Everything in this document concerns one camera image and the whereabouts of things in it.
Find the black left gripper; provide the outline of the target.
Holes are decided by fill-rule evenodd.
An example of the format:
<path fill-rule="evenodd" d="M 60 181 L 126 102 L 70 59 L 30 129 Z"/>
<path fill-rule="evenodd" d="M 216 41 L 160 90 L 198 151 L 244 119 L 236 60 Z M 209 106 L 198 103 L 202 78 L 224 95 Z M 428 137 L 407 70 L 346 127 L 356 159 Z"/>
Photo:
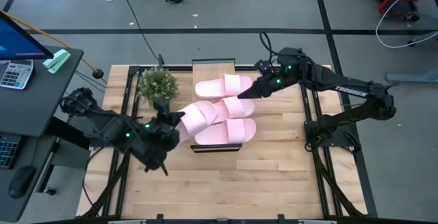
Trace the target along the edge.
<path fill-rule="evenodd" d="M 164 161 L 167 153 L 179 144 L 176 126 L 184 115 L 185 112 L 158 112 L 157 117 L 141 124 L 135 157 L 143 163 L 145 172 L 161 169 L 168 176 Z"/>

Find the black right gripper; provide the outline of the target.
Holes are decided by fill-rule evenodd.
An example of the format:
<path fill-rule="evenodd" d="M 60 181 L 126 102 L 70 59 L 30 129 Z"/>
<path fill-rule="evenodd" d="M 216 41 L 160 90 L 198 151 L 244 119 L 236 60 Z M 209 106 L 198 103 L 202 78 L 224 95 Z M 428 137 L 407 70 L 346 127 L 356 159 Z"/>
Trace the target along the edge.
<path fill-rule="evenodd" d="M 240 93 L 238 99 L 261 99 L 270 97 L 273 90 L 281 90 L 298 82 L 301 75 L 300 65 L 307 59 L 301 48 L 286 47 L 276 56 L 278 66 L 271 60 L 260 60 L 255 64 L 259 74 L 253 85 Z"/>

